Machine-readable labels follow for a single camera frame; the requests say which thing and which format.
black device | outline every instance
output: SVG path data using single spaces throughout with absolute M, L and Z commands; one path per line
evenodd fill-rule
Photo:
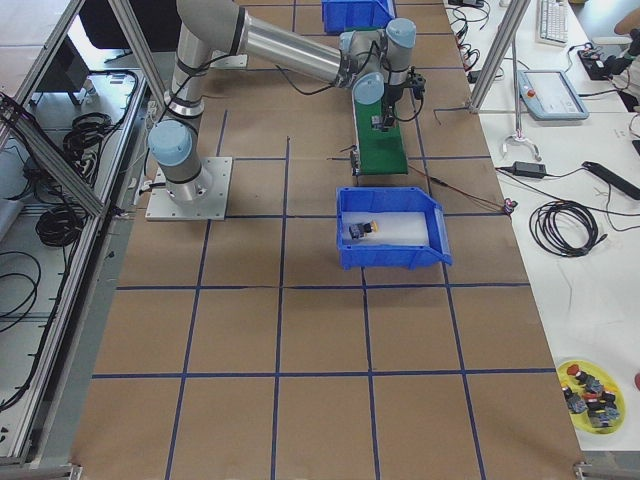
M 547 176 L 544 163 L 513 162 L 510 167 L 500 167 L 500 170 L 516 177 L 544 178 Z
M 448 0 L 449 5 L 455 5 L 457 7 L 484 7 L 484 0 Z
M 591 80 L 608 80 L 609 68 L 602 61 L 600 52 L 592 48 L 578 50 L 578 58 Z
M 604 180 L 612 187 L 616 187 L 622 193 L 630 196 L 634 200 L 640 200 L 640 189 L 627 182 L 624 178 L 616 175 L 611 170 L 596 162 L 583 162 L 582 166 L 593 173 L 596 177 Z

white foam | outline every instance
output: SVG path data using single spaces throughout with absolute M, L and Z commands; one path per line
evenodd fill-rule
M 352 239 L 349 226 L 375 221 L 378 231 Z M 344 245 L 404 245 L 428 246 L 429 231 L 422 212 L 343 212 L 342 242 Z

metal base plate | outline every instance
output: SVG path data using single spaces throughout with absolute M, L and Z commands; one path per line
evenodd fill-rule
M 177 220 L 224 220 L 231 181 L 231 157 L 206 157 L 202 165 L 211 173 L 213 185 L 204 198 L 193 203 L 178 203 L 174 201 L 164 188 L 157 188 L 151 192 L 147 213 L 147 220 L 177 221 Z M 155 183 L 165 181 L 164 173 L 158 169 Z

table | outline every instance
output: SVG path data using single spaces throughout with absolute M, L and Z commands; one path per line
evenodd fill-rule
M 470 43 L 472 48 L 477 48 L 481 52 L 478 63 L 474 66 L 474 70 L 482 68 L 484 61 L 489 53 L 491 42 L 496 35 L 505 8 L 498 6 L 497 1 L 489 1 L 491 5 L 491 13 L 486 25 L 484 22 L 469 23 L 469 33 L 466 42 Z M 480 19 L 483 14 L 480 11 L 465 8 L 463 9 L 469 20 Z M 609 82 L 592 81 L 589 79 L 584 68 L 577 56 L 579 48 L 575 48 L 567 55 L 567 51 L 574 45 L 581 45 L 588 41 L 588 38 L 580 24 L 578 23 L 573 11 L 569 9 L 569 40 L 564 48 L 553 45 L 537 43 L 535 38 L 535 14 L 536 2 L 533 0 L 529 4 L 529 8 L 522 19 L 518 33 L 516 35 L 517 59 L 523 62 L 531 69 L 554 69 L 566 70 L 567 76 L 578 93 L 596 93 L 611 88 Z M 454 13 L 449 11 L 449 18 L 453 19 Z M 454 29 L 460 28 L 460 23 L 454 25 Z M 513 75 L 511 62 L 506 60 L 502 64 L 504 77 L 494 82 L 494 86 L 489 91 L 484 103 L 481 105 L 482 112 L 503 112 L 514 111 L 513 104 Z M 620 101 L 616 93 L 607 93 L 597 97 L 589 97 L 586 101 L 587 108 L 590 112 L 626 112 L 626 109 Z
M 481 24 L 471 24 L 467 37 L 467 41 L 483 53 L 488 50 L 501 21 L 500 12 L 504 12 L 497 6 L 498 2 L 489 3 L 493 8 L 486 27 L 481 31 Z M 587 37 L 570 10 L 567 47 L 561 49 L 535 43 L 535 8 L 535 1 L 532 1 L 518 30 L 518 59 L 533 69 L 564 70 L 569 66 L 568 47 L 584 43 Z M 469 16 L 479 14 L 472 11 Z M 606 82 L 590 81 L 575 50 L 572 55 L 574 65 L 567 75 L 577 92 L 593 93 L 609 88 Z M 491 158 L 495 166 L 508 166 L 514 161 L 532 162 L 532 153 L 526 147 L 509 146 L 506 157 L 502 155 L 502 143 L 514 133 L 515 125 L 511 66 L 505 62 L 503 68 L 504 79 L 494 82 L 481 106 L 480 119 Z M 543 123 L 523 115 L 525 136 L 540 148 L 543 163 L 551 174 L 562 175 L 578 168 L 583 161 L 593 161 L 639 185 L 640 158 L 631 143 L 634 137 L 629 130 L 634 115 L 626 112 L 616 93 L 594 98 L 598 100 L 585 102 L 591 115 L 582 122 Z M 640 432 L 634 425 L 640 416 L 640 401 L 633 377 L 640 369 L 640 357 L 634 343 L 640 334 L 635 319 L 640 308 L 635 292 L 640 231 L 615 232 L 606 216 L 596 213 L 598 226 L 608 233 L 608 238 L 586 257 L 554 257 L 541 250 L 529 232 L 531 212 L 551 198 L 506 176 L 498 177 L 505 197 L 519 203 L 512 216 L 513 227 L 556 365 L 567 359 L 589 359 L 617 380 L 625 397 L 625 424 L 615 434 L 606 436 L 578 431 L 581 448 L 585 451 L 638 450 Z M 598 208 L 606 206 L 607 185 L 588 172 L 581 171 L 563 179 L 524 180 L 561 198 Z M 615 189 L 611 193 L 610 209 L 640 214 L 638 202 Z M 640 224 L 634 218 L 618 217 L 613 222 L 618 228 Z

power adapter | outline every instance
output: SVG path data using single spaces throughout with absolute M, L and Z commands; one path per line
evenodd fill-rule
M 547 168 L 543 163 L 513 162 L 510 167 L 500 167 L 499 170 L 516 177 L 544 178 L 547 176 Z

